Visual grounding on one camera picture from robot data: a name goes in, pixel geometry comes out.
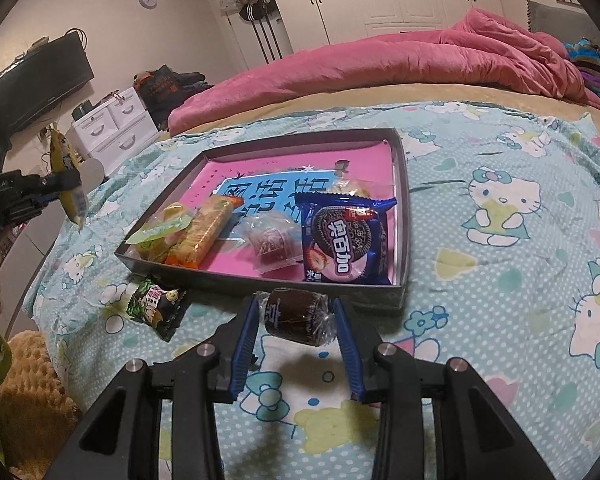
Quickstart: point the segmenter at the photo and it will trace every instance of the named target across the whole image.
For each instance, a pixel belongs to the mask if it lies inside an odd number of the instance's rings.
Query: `black snack packet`
[[[303,345],[322,346],[336,337],[335,315],[329,298],[308,290],[275,288],[256,292],[260,317],[272,336]]]
[[[180,288],[162,288],[149,276],[131,296],[126,313],[155,328],[160,338],[169,342],[188,307],[183,301],[186,295]]]

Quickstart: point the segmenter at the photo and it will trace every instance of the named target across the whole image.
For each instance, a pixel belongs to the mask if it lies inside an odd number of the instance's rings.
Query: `metal screw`
[[[131,361],[128,361],[125,365],[125,368],[129,372],[137,372],[137,371],[141,370],[143,366],[144,366],[144,363],[142,362],[142,359],[136,358],[136,359],[131,359]]]
[[[378,345],[378,351],[380,352],[381,355],[387,357],[389,355],[395,354],[398,351],[398,349],[397,349],[396,345],[394,345],[394,344],[380,343]]]
[[[213,355],[216,352],[216,347],[213,346],[211,343],[204,343],[198,347],[198,350],[196,350],[196,352],[198,352],[198,355],[200,357],[209,357],[210,355]]]
[[[454,357],[449,361],[449,366],[455,372],[464,372],[469,367],[469,363],[461,357]]]

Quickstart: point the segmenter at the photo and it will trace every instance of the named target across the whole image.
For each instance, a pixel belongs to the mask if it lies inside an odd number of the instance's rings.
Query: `plastic wrapped candy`
[[[197,269],[234,209],[244,204],[239,196],[212,195],[196,212],[186,234],[170,250],[167,265]]]
[[[240,221],[242,236],[255,254],[253,268],[264,274],[295,265],[302,260],[302,232],[291,216],[282,211],[265,211]]]
[[[143,260],[163,263],[169,250],[185,235],[194,213],[174,202],[153,215],[126,243],[133,245]]]
[[[375,200],[387,200],[395,196],[393,184],[382,184],[381,182],[356,178],[337,178],[333,181],[327,193],[362,196]]]
[[[390,285],[386,212],[397,200],[296,193],[308,282]]]
[[[260,320],[272,336],[310,346],[322,346],[336,338],[335,314],[329,298],[296,288],[257,292]]]

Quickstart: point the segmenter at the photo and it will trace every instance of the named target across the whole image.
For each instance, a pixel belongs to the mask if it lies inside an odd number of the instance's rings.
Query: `beige blanket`
[[[558,101],[549,97],[517,94],[507,90],[459,84],[404,84],[374,88],[357,88],[342,92],[313,94],[285,103],[263,106],[256,110],[236,114],[232,117],[202,124],[188,134],[199,134],[212,128],[223,128],[236,124],[251,123],[259,119],[277,117],[293,112],[328,110],[335,107],[373,106],[379,104],[408,103],[418,101],[474,101],[501,104],[538,115],[555,116],[575,121],[583,113],[590,112],[600,132],[600,110],[590,106]]]

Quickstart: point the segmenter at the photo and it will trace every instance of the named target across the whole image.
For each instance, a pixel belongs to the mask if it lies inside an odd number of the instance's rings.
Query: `pink comforter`
[[[238,74],[169,116],[171,135],[264,105],[318,92],[401,83],[497,84],[600,108],[562,44],[471,9],[453,28],[387,34],[305,50]]]

